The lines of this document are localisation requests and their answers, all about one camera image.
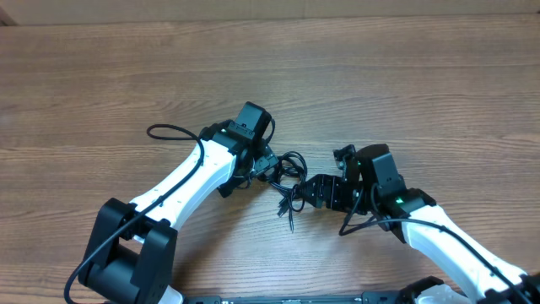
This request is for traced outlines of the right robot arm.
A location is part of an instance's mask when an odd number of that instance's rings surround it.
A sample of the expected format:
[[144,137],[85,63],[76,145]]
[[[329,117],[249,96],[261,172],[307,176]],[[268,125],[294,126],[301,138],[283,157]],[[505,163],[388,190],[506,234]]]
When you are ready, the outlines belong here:
[[537,303],[539,277],[498,258],[460,229],[419,188],[407,187],[386,144],[333,152],[341,176],[318,174],[297,188],[313,207],[344,212],[338,234],[379,226],[444,271],[471,303]]

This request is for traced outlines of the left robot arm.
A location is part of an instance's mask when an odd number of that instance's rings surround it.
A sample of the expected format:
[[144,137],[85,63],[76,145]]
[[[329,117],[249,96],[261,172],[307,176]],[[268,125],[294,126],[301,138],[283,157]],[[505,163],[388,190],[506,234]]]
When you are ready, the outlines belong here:
[[275,122],[247,102],[237,118],[185,130],[196,145],[163,181],[128,203],[111,198],[97,214],[84,259],[64,289],[71,302],[74,281],[109,303],[183,303],[172,285],[178,232],[213,191],[226,198],[277,164],[266,132]]

